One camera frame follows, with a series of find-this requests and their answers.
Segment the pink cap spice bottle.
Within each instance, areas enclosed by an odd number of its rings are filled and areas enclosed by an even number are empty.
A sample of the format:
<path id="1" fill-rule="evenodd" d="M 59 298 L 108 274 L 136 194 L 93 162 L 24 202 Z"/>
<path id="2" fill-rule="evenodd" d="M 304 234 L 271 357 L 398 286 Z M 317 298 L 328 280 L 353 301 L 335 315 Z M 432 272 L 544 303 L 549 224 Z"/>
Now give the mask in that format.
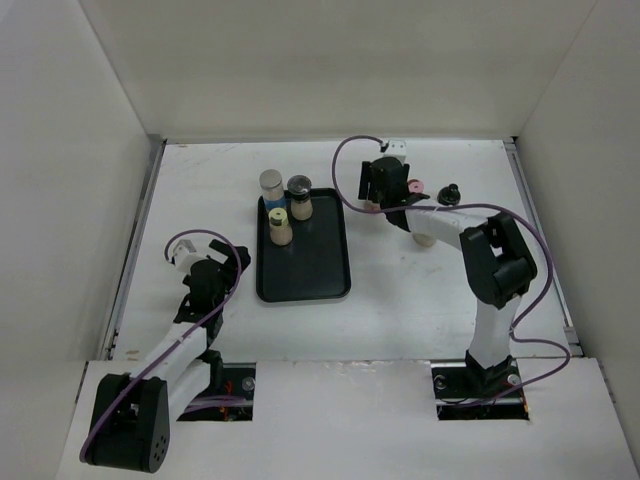
<path id="1" fill-rule="evenodd" d="M 424 184 L 418 179 L 408 181 L 408 190 L 411 194 L 420 195 L 424 193 Z"/>

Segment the yellow cap sauce bottle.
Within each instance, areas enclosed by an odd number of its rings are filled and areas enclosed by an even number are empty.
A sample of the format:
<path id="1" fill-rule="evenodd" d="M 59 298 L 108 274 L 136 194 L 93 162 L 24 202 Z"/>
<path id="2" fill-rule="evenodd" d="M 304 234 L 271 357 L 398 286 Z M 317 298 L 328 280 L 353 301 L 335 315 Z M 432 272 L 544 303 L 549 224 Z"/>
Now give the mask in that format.
<path id="1" fill-rule="evenodd" d="M 286 246 L 293 239 L 293 230 L 285 208 L 277 207 L 269 211 L 269 235 L 276 246 Z"/>

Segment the clear dome cap spice bottle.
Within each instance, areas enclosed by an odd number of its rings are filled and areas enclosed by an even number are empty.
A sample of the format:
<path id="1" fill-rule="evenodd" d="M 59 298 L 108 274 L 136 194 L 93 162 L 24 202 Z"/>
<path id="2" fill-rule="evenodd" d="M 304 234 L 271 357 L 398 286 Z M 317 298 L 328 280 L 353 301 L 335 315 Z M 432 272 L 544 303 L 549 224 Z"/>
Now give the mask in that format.
<path id="1" fill-rule="evenodd" d="M 287 182 L 290 194 L 290 208 L 294 219 L 306 221 L 313 214 L 311 202 L 311 180 L 304 175 L 294 175 Z"/>

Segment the blue label silver cap bottle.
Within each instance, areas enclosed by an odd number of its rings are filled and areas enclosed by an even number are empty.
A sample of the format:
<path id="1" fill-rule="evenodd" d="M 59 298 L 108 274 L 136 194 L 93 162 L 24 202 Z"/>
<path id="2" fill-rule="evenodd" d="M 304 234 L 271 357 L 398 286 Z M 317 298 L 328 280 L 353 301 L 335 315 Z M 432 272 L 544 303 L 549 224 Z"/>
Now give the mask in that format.
<path id="1" fill-rule="evenodd" d="M 259 176 L 262 200 L 267 213 L 275 208 L 287 207 L 282 176 L 275 169 L 264 170 Z"/>

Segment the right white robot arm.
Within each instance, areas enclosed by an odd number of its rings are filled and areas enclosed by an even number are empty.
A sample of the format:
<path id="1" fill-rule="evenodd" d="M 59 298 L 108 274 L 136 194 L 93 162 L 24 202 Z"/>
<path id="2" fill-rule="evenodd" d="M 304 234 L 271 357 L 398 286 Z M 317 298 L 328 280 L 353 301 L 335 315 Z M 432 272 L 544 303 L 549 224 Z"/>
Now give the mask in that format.
<path id="1" fill-rule="evenodd" d="M 435 201 L 409 183 L 409 166 L 394 157 L 364 161 L 358 198 L 379 205 L 389 223 L 459 250 L 477 300 L 474 335 L 465 353 L 464 384 L 476 396 L 495 392 L 511 366 L 510 330 L 538 270 L 516 225 L 506 213 L 484 218 L 462 213 L 456 184 Z"/>

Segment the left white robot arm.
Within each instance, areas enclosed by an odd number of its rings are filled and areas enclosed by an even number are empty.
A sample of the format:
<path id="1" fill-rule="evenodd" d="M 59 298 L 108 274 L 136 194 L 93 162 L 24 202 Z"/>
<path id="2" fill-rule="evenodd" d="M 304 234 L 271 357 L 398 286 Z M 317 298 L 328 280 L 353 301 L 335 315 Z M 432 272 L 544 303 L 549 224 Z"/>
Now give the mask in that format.
<path id="1" fill-rule="evenodd" d="M 172 425 L 184 415 L 241 410 L 251 392 L 225 374 L 211 345 L 223 324 L 223 309 L 251 263 L 244 246 L 216 234 L 209 244 L 217 261 L 199 253 L 186 233 L 174 236 L 164 256 L 184 276 L 188 291 L 171 327 L 142 363 L 98 384 L 82 463 L 153 474 L 164 463 Z"/>

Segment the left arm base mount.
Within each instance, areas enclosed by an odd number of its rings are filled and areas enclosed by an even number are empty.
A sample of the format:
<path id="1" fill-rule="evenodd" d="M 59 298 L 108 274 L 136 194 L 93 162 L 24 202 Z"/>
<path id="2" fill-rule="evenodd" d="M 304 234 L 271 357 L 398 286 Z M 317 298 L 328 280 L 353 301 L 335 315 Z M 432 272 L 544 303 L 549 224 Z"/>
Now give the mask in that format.
<path id="1" fill-rule="evenodd" d="M 255 363 L 224 364 L 216 379 L 191 401 L 179 421 L 251 421 L 255 390 Z"/>

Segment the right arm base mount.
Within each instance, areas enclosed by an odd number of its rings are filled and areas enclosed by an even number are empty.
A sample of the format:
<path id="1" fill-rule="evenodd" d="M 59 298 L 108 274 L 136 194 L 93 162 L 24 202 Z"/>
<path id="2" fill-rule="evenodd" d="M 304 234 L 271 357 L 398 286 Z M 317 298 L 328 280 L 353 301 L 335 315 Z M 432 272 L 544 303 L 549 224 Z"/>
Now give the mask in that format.
<path id="1" fill-rule="evenodd" d="M 475 381 L 464 362 L 434 363 L 431 374 L 436 414 L 441 421 L 529 420 L 521 389 L 497 398 L 521 381 L 515 360 L 486 385 Z"/>

